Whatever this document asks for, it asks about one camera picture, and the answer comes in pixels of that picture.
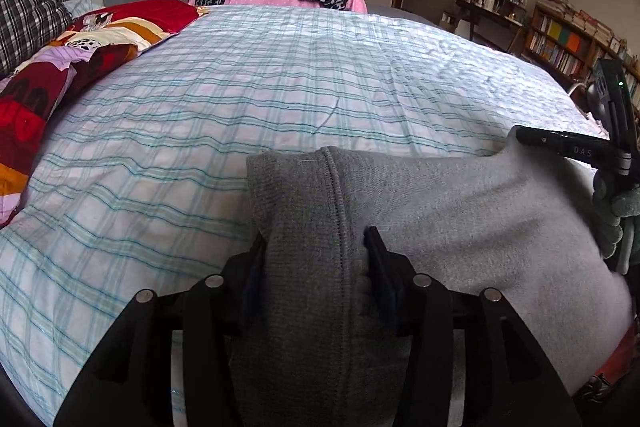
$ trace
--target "gray garment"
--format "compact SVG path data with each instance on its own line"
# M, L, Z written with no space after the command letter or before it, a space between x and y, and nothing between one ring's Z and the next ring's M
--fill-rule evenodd
M588 226L586 170L520 145L513 130L489 158L329 147L253 156L247 167L268 241L262 310L231 361L247 426L391 425L410 339L378 318L368 225L452 290L502 290L570 393L631 324L626 284L601 261ZM456 363L452 422L462 418Z

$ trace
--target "bed sheet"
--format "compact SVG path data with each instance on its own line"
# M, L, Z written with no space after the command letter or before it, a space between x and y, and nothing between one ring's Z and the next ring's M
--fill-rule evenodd
M138 290L187 289L249 245L247 155L490 155L514 124L598 133L544 71L438 28L215 7L52 119L0 232L0 362L51 425Z

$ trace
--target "gloved hand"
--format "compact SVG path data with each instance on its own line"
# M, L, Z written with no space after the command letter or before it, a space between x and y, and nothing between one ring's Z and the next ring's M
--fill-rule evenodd
M626 274L629 266L640 264L640 187L612 197L613 179L613 174L605 171L593 177L596 242L603 259L611 257L620 243L616 271Z

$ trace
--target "desk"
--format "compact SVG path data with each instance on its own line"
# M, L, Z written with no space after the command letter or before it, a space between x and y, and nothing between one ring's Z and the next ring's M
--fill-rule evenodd
M463 10L469 13L469 40L473 42L474 36L482 39L483 41L489 44L489 47L494 48L498 51L502 51L504 53L512 53L514 51L515 43L518 41L521 35L524 34L525 28L520 23L516 21L512 21L503 17L499 13L492 12L489 10L485 10L482 7L479 7L477 4L472 2L467 2L465 0L456 0L456 5L462 8ZM480 22L481 18L488 19L496 24L499 24L503 28L507 28L510 30L516 29L516 33L511 39L511 43L509 44L508 49L501 48L498 44L495 44L491 40L483 37L480 34L476 34L476 25Z

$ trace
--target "orange book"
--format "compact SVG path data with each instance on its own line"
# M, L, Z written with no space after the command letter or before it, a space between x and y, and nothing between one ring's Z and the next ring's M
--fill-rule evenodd
M578 48L580 48L580 37L575 33L569 35L569 41L567 42L566 47L572 52L577 53Z

